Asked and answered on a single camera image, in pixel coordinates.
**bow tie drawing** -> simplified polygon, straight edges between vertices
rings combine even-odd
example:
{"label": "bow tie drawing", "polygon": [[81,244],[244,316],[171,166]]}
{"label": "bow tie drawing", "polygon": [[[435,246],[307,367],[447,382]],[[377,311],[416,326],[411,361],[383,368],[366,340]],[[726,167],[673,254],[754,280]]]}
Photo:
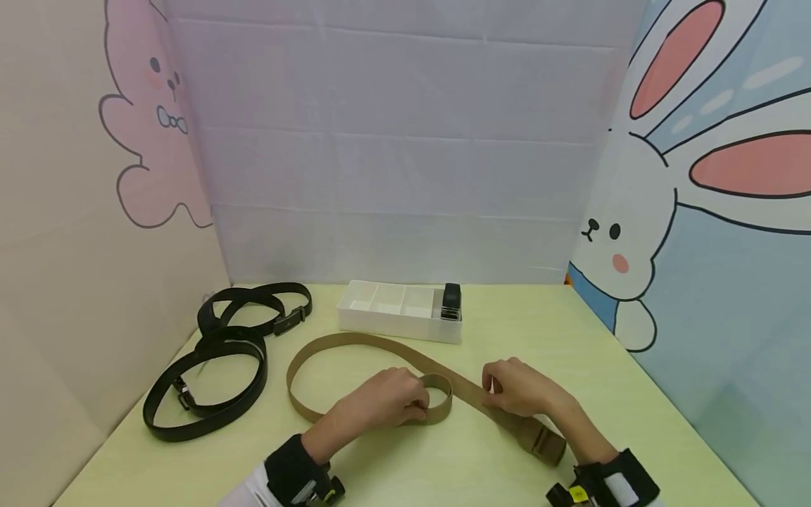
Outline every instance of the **bow tie drawing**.
{"label": "bow tie drawing", "polygon": [[189,129],[186,125],[186,120],[182,116],[174,117],[166,111],[162,105],[157,107],[157,121],[164,128],[176,128],[183,134],[188,134]]}

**yellow label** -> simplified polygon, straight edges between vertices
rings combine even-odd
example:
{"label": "yellow label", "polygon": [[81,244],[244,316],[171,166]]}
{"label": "yellow label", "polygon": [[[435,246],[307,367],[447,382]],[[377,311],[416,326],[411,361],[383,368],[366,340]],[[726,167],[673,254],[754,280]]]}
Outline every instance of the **yellow label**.
{"label": "yellow label", "polygon": [[586,494],[586,490],[580,486],[575,486],[574,488],[569,489],[569,495],[571,495],[572,500],[576,501],[578,504],[584,501],[589,501],[589,496]]}

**pink cheek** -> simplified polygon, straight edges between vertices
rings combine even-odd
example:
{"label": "pink cheek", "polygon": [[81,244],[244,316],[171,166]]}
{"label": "pink cheek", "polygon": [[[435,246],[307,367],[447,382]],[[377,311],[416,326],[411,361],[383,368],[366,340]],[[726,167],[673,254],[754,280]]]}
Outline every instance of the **pink cheek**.
{"label": "pink cheek", "polygon": [[152,70],[144,71],[144,76],[147,78],[147,83],[149,83],[149,86],[155,88],[156,90],[161,89],[161,80],[158,78],[155,72]]}
{"label": "pink cheek", "polygon": [[614,269],[616,269],[618,273],[625,274],[630,269],[628,266],[628,259],[625,259],[620,254],[614,254],[614,256],[611,258],[611,263],[614,264]]}

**table surface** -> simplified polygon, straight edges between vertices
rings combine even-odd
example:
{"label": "table surface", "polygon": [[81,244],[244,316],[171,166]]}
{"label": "table surface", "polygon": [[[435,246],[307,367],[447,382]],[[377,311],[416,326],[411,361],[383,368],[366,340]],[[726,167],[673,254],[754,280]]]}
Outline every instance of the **table surface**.
{"label": "table surface", "polygon": [[[243,417],[197,440],[169,444],[148,433],[139,402],[56,507],[215,505],[291,434],[307,429],[287,400],[285,371],[303,345],[338,331],[336,305],[344,288],[310,286],[315,309],[307,322],[267,338],[268,383]],[[548,374],[580,400],[609,440],[633,450],[669,507],[757,505],[570,287],[464,286],[462,293],[461,345],[398,340],[474,381],[486,362],[511,356]],[[303,301],[297,294],[281,298],[288,308]],[[249,307],[232,324],[258,324],[272,314]],[[323,411],[380,369],[405,365],[369,347],[328,350],[305,363],[294,390]],[[217,359],[184,379],[198,402],[213,403],[242,389],[254,366],[247,357]],[[157,422],[191,420],[168,396]],[[546,491],[570,480],[572,465],[567,451],[557,468],[544,466],[490,419],[456,400],[438,425],[361,437],[333,459],[333,472],[347,489],[343,505],[547,505]]]}

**belt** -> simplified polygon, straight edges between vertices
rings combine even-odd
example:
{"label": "belt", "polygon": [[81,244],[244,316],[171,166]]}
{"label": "belt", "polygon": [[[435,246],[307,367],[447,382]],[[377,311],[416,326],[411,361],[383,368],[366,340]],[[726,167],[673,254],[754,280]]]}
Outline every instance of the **belt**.
{"label": "belt", "polygon": [[566,450],[566,440],[546,425],[532,417],[521,417],[498,408],[484,406],[482,401],[487,391],[478,385],[408,346],[370,334],[337,333],[316,338],[293,357],[287,368],[287,396],[296,412],[307,421],[314,423],[323,414],[307,408],[293,395],[293,379],[296,377],[296,372],[310,357],[322,350],[345,345],[373,346],[392,352],[425,374],[421,380],[426,387],[438,388],[448,396],[438,406],[426,411],[425,421],[410,421],[409,424],[441,422],[450,414],[451,403],[453,397],[456,396],[510,432],[525,451],[532,453],[548,465],[555,466],[560,463]]}
{"label": "belt", "polygon": [[[307,304],[297,307],[290,314],[285,305],[275,296],[282,293],[298,293],[307,297]],[[231,303],[217,317],[214,303]],[[252,327],[228,326],[234,314],[246,304],[270,307],[278,315],[263,324]],[[148,430],[158,439],[167,442],[182,442],[207,435],[232,423],[248,411],[264,390],[268,380],[268,351],[264,337],[280,336],[290,331],[312,312],[310,291],[298,283],[273,283],[254,289],[232,287],[214,294],[197,312],[197,324],[202,336],[195,349],[184,355],[158,377],[144,399],[143,417]],[[230,400],[216,405],[200,405],[191,395],[188,385],[181,377],[198,364],[228,355],[249,355],[258,361],[256,374],[251,383]],[[178,392],[178,401],[200,420],[182,426],[162,427],[155,424],[155,414],[166,392],[173,388]]]}

